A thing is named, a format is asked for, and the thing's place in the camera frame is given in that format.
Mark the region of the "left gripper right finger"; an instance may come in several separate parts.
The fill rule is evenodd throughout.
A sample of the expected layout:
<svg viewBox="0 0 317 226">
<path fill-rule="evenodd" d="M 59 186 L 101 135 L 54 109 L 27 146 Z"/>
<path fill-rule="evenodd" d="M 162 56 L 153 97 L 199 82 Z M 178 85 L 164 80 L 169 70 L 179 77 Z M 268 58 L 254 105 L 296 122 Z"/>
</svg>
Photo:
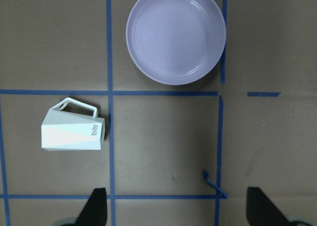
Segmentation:
<svg viewBox="0 0 317 226">
<path fill-rule="evenodd" d="M 290 222 L 259 187 L 247 188 L 247 221 L 251 226 L 289 226 Z"/>
</svg>

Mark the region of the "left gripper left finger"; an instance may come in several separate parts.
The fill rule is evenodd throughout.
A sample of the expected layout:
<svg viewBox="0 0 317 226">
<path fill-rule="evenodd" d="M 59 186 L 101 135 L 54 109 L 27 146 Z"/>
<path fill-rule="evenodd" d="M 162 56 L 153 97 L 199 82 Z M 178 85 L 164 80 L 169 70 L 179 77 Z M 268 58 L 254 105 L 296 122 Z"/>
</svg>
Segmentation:
<svg viewBox="0 0 317 226">
<path fill-rule="evenodd" d="M 95 188 L 80 212 L 77 226 L 105 226 L 107 223 L 106 189 Z"/>
</svg>

